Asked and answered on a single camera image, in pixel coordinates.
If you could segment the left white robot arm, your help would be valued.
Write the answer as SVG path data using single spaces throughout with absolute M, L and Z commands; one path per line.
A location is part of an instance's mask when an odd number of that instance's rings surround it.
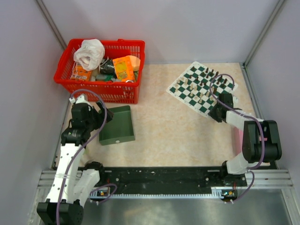
M 71 95 L 71 119 L 61 134 L 60 158 L 51 189 L 37 214 L 46 225 L 80 225 L 84 205 L 94 186 L 106 182 L 106 174 L 97 169 L 84 169 L 76 181 L 80 159 L 90 143 L 113 118 L 102 98 L 96 94 L 99 109 L 88 101 L 86 94 Z

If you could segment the dark green plastic tray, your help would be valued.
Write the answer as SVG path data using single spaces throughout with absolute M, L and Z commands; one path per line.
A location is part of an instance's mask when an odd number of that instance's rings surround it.
M 103 146 L 135 140 L 131 107 L 129 105 L 108 109 L 113 118 L 99 133 L 99 143 Z

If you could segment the green white chess mat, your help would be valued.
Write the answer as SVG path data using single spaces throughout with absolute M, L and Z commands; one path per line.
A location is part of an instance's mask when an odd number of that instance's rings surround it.
M 203 117 L 208 117 L 217 103 L 211 96 L 209 87 L 211 80 L 218 74 L 217 70 L 195 61 L 167 88 L 166 92 Z

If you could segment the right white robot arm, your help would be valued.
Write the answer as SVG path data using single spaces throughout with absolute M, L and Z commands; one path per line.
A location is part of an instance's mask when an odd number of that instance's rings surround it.
M 219 181 L 225 186 L 243 183 L 247 171 L 274 169 L 282 157 L 278 125 L 274 120 L 263 120 L 234 108 L 233 95 L 212 95 L 216 100 L 209 116 L 217 122 L 225 122 L 242 133 L 240 152 L 224 161 L 220 168 Z

